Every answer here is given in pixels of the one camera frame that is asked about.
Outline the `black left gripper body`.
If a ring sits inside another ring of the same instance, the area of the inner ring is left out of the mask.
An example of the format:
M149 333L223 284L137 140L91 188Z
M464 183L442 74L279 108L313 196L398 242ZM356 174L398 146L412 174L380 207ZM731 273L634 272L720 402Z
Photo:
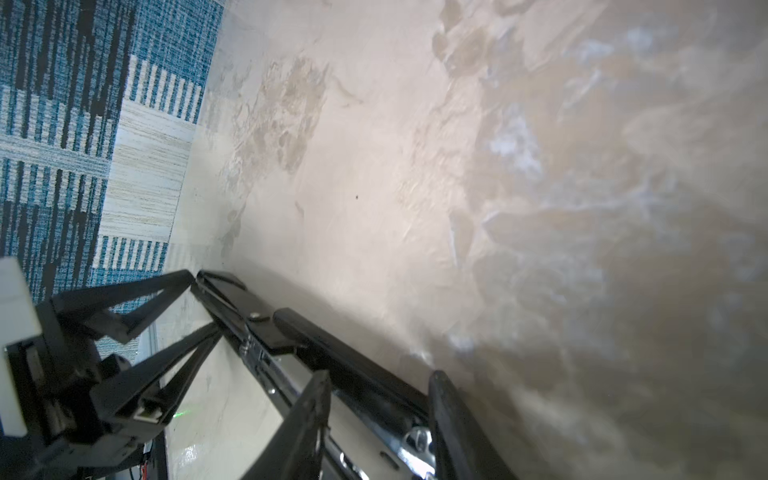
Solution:
M42 333L7 347L11 379L27 433L4 434L6 468L133 468L145 444L115 435L102 422L90 390L130 362L100 356L95 341L62 325L51 301L36 306Z

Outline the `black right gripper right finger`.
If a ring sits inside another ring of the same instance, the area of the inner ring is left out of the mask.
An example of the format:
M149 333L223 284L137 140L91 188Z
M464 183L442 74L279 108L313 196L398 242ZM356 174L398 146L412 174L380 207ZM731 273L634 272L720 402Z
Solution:
M444 371L431 374L428 400L438 479L517 479Z

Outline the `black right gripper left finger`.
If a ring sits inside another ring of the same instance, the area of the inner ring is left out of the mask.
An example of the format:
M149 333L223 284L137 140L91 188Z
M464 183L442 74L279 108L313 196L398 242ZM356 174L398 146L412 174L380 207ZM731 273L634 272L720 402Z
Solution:
M320 479L330 407L328 372L316 372L242 479Z

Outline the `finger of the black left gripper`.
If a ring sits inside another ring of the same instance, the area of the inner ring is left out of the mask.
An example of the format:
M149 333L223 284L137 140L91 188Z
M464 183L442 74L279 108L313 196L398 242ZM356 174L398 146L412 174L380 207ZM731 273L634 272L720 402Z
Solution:
M187 270L64 292L51 299L56 318L91 340L137 338L193 283Z
M144 423L172 420L193 380L222 337L209 323L90 391L98 418Z

